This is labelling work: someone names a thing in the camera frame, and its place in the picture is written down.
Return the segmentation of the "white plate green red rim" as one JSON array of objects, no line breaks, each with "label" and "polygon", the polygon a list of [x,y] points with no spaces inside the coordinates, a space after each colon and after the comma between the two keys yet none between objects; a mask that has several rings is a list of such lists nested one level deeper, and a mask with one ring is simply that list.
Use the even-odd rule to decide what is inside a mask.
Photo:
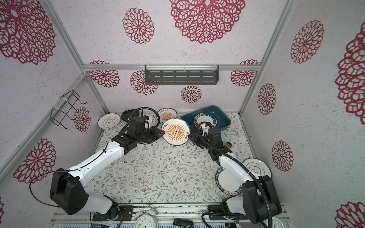
[{"label": "white plate green red rim", "polygon": [[200,113],[194,117],[194,125],[198,127],[201,122],[209,122],[213,127],[217,124],[217,119],[212,114]]}]

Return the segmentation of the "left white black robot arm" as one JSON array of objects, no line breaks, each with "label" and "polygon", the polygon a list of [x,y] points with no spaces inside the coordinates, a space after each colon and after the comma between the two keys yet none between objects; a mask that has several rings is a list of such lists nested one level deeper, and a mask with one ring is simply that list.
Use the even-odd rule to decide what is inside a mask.
[{"label": "left white black robot arm", "polygon": [[119,214],[118,203],[108,196],[85,191],[89,182],[109,164],[137,147],[151,144],[165,132],[158,126],[149,126],[144,117],[133,117],[120,133],[99,152],[68,170],[56,170],[52,176],[50,199],[68,215],[78,212],[95,212],[114,219]]}]

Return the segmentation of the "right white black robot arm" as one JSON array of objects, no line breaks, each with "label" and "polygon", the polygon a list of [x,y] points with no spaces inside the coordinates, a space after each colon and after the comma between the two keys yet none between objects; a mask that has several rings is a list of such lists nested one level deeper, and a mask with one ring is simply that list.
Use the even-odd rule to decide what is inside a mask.
[{"label": "right white black robot arm", "polygon": [[241,194],[223,199],[219,208],[209,207],[209,215],[241,217],[252,224],[272,228],[274,216],[282,213],[272,178],[254,173],[239,161],[224,145],[221,131],[216,127],[207,126],[202,132],[189,134],[188,138],[194,145],[207,149],[212,160],[227,170],[242,187]]}]

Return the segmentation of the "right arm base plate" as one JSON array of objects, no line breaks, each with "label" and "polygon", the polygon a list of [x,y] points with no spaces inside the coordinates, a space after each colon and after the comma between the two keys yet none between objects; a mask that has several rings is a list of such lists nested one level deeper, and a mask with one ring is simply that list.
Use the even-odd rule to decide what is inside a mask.
[{"label": "right arm base plate", "polygon": [[208,215],[210,220],[246,220],[248,219],[246,215],[239,213],[232,213],[226,210],[218,204],[211,204],[207,206]]}]

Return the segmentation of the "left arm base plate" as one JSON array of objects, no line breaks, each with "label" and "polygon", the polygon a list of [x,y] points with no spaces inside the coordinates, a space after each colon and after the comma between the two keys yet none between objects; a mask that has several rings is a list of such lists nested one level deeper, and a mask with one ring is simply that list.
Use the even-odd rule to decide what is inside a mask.
[{"label": "left arm base plate", "polygon": [[106,214],[94,213],[92,221],[130,221],[133,215],[133,206],[112,206]]}]

